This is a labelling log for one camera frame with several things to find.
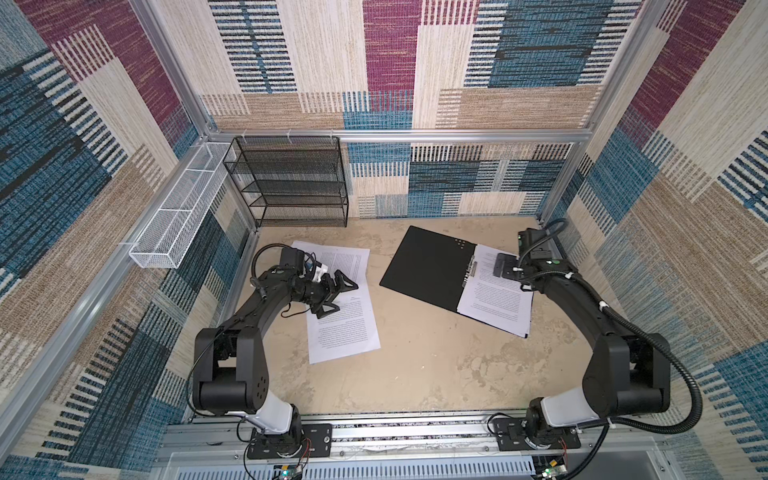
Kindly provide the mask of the white text paper top sheet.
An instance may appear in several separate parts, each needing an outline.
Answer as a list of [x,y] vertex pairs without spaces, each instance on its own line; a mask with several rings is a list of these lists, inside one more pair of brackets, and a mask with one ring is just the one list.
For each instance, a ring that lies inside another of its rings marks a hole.
[[309,363],[318,364],[381,348],[369,289],[344,293],[337,312],[307,314]]

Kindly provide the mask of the red and black ring binder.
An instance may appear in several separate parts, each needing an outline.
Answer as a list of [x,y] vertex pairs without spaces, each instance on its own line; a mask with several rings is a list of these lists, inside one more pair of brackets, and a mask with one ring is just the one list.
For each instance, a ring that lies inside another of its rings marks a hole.
[[477,244],[411,226],[380,285],[459,314],[456,309]]

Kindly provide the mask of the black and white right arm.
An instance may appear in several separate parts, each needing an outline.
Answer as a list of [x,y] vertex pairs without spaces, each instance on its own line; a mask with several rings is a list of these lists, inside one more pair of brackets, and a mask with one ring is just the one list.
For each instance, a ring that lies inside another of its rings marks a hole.
[[670,405],[670,362],[640,335],[608,314],[599,294],[564,260],[520,262],[496,256],[493,275],[540,292],[566,313],[592,348],[581,385],[530,402],[526,439],[537,446],[579,424],[608,418],[660,413]]

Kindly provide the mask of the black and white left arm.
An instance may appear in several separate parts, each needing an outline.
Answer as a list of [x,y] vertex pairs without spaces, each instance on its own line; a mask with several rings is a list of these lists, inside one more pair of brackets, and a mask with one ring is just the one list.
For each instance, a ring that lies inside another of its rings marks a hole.
[[257,442],[295,454],[307,440],[298,408],[270,390],[265,333],[292,303],[303,303],[322,318],[340,310],[338,295],[358,288],[340,270],[318,281],[298,267],[263,272],[253,295],[232,317],[197,334],[188,380],[191,407],[216,417],[236,417],[254,427]]

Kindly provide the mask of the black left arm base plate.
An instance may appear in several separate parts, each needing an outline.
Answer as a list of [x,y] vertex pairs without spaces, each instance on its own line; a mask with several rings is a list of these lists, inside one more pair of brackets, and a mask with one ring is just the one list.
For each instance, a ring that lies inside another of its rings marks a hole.
[[245,456],[248,460],[327,458],[331,455],[333,426],[330,423],[310,423],[284,434],[263,434],[253,431]]

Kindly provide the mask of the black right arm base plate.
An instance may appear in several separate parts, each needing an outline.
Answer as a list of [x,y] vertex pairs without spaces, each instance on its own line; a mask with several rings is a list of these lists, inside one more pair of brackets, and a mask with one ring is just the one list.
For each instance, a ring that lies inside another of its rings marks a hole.
[[495,437],[498,449],[508,451],[571,450],[581,447],[581,441],[573,428],[546,427],[532,436],[526,433],[523,418],[492,415],[486,428]]

